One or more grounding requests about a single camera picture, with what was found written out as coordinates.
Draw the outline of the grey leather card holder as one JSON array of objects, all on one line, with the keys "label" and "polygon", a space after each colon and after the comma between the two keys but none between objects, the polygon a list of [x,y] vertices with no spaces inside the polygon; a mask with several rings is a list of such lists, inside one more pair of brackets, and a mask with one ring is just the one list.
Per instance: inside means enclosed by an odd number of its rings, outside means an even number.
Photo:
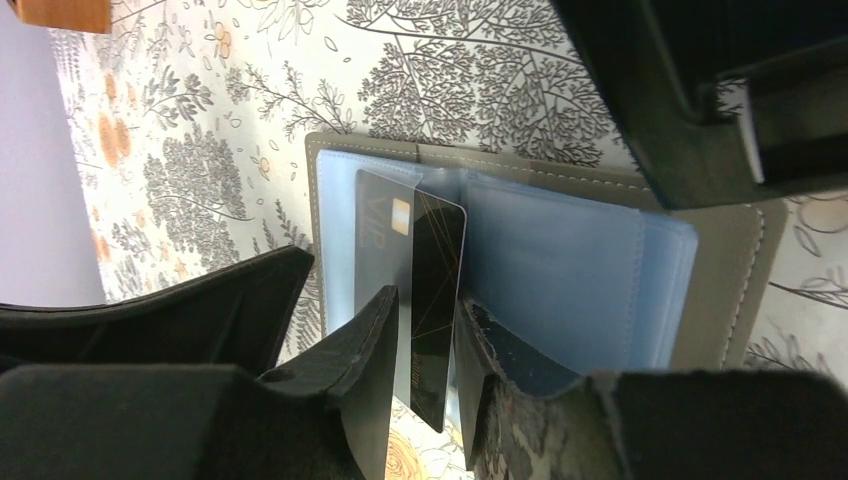
[{"label": "grey leather card holder", "polygon": [[401,294],[394,392],[410,398],[411,288],[466,290],[575,372],[741,364],[787,210],[668,211],[635,174],[310,133],[324,319]]}]

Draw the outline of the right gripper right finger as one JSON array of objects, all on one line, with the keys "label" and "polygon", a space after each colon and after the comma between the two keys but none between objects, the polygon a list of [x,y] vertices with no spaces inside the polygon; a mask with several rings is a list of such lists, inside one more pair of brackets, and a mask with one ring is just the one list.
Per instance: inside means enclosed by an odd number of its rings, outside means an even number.
[{"label": "right gripper right finger", "polygon": [[577,374],[458,302],[466,465],[478,479],[843,479],[847,394],[810,371]]}]

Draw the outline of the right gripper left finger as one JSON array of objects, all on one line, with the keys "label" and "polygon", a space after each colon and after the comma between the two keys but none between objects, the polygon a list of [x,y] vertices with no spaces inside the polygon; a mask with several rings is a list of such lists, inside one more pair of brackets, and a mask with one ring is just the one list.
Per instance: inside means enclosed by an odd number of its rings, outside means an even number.
[{"label": "right gripper left finger", "polygon": [[399,298],[260,377],[228,365],[32,365],[1,378],[5,479],[381,479]]}]

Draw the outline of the black card tray box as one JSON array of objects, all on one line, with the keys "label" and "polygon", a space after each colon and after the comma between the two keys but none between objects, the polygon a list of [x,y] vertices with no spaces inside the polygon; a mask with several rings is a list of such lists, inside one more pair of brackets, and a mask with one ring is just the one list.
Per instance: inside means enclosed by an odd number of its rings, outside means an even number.
[{"label": "black card tray box", "polygon": [[557,1],[666,208],[847,185],[843,1]]}]

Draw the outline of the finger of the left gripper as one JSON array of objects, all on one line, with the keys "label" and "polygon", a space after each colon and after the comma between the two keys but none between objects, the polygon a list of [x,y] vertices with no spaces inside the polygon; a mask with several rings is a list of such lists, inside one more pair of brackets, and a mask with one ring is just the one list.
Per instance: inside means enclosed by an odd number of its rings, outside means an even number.
[{"label": "finger of the left gripper", "polygon": [[312,269],[294,245],[152,294],[86,307],[1,307],[1,369],[27,364],[233,364],[271,369]]}]

